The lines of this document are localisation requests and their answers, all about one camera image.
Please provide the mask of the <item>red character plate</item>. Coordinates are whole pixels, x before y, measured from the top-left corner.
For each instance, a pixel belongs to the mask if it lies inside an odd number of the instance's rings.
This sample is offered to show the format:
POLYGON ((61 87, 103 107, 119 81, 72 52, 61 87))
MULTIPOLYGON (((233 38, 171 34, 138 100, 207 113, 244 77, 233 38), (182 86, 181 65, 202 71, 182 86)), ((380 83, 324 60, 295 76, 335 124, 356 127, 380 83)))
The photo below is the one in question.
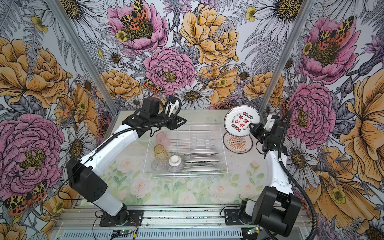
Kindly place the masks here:
POLYGON ((251 106, 237 106, 225 116, 224 127, 235 137, 246 137, 251 134, 250 124, 260 123, 260 113, 251 106))

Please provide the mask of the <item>orange sunburst plate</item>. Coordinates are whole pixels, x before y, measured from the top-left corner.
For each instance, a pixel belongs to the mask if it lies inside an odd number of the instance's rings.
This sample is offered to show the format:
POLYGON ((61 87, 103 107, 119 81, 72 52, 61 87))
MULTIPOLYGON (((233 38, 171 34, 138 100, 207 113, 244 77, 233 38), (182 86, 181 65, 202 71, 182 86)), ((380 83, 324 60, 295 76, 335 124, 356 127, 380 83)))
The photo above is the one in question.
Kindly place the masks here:
POLYGON ((229 151, 235 154, 248 153, 253 147, 253 140, 250 136, 236 137, 228 132, 223 136, 223 143, 229 151))

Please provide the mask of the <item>green rim hao shi plate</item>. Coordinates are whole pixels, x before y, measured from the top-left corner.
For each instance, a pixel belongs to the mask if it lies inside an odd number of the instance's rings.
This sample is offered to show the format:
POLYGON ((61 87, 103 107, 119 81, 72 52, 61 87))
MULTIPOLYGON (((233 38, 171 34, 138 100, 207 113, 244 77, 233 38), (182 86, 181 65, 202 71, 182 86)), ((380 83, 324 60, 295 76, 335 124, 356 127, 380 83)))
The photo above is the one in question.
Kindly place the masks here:
POLYGON ((220 160, 212 158, 212 157, 201 157, 201 158, 192 158, 189 160, 185 160, 186 164, 194 164, 194 163, 217 163, 220 160))

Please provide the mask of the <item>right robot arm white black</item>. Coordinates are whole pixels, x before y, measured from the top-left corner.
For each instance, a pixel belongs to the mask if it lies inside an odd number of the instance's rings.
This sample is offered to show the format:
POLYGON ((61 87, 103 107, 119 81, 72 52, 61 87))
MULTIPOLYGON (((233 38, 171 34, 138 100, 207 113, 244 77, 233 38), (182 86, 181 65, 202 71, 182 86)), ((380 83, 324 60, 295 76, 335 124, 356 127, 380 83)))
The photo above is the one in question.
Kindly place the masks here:
POLYGON ((301 208, 294 196, 287 171, 288 150, 284 146, 287 118, 269 115, 265 124, 251 124, 251 134, 262 143, 269 170, 268 184, 257 200, 245 199, 240 205, 240 220, 277 235, 290 235, 301 208))

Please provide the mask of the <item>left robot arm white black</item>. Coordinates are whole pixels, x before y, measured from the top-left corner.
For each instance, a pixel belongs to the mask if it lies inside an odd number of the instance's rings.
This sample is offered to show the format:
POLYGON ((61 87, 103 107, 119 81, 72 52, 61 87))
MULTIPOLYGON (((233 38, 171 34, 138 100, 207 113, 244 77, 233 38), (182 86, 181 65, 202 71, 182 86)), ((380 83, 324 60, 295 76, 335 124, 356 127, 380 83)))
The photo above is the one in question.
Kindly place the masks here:
POLYGON ((81 159, 72 158, 67 163, 68 182, 81 197, 99 207, 110 218, 113 225, 122 226, 129 219, 125 204, 108 191, 102 173, 128 145, 138 140, 153 128, 175 130, 185 124, 186 119, 178 114, 182 101, 174 96, 165 103, 147 97, 143 105, 123 120, 117 131, 101 145, 81 159))

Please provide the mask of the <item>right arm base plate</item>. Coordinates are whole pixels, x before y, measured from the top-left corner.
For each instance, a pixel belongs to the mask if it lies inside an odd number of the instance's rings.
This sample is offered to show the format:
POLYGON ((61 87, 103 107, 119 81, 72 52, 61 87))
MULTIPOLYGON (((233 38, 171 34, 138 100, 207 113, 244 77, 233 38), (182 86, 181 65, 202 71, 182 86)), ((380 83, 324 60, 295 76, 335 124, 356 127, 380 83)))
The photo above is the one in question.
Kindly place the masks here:
POLYGON ((240 215, 239 209, 224 209, 224 219, 226 226, 249 225, 250 219, 240 215))

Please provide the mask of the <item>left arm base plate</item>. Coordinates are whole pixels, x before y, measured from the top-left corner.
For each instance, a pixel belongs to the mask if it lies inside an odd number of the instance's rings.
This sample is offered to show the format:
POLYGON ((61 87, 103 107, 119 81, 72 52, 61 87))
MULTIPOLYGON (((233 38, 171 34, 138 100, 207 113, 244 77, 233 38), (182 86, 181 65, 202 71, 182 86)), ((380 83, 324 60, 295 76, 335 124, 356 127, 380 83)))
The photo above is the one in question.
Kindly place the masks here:
POLYGON ((123 210, 116 216, 103 212, 100 227, 140 227, 144 217, 144 210, 123 210))

